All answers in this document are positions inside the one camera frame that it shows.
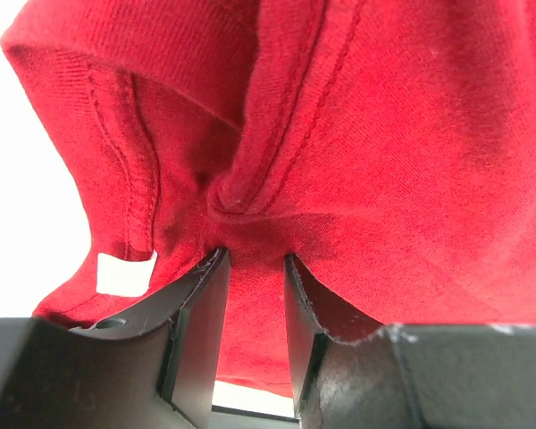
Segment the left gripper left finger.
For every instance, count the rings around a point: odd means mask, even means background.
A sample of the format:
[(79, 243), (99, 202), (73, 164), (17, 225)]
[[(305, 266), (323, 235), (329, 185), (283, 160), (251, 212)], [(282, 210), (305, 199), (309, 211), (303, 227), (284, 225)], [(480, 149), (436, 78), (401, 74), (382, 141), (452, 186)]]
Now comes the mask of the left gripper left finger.
[(0, 428), (206, 428), (229, 277), (218, 248), (90, 328), (0, 318)]

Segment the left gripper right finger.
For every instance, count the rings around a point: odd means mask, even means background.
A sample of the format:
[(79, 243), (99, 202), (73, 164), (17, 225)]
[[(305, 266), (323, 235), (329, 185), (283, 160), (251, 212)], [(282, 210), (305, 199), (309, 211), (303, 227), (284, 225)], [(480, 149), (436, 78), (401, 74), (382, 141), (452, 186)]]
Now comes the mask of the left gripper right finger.
[(284, 263), (304, 428), (536, 428), (536, 325), (381, 324)]

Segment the dark red t-shirt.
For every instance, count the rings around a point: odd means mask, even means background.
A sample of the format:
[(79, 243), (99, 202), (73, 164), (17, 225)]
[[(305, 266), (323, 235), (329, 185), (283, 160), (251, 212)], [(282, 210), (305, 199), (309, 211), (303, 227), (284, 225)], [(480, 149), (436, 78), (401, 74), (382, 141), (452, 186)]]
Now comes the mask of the dark red t-shirt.
[(29, 1), (1, 45), (91, 230), (37, 315), (225, 247), (219, 378), (286, 396), (290, 253), (385, 324), (536, 324), (536, 1)]

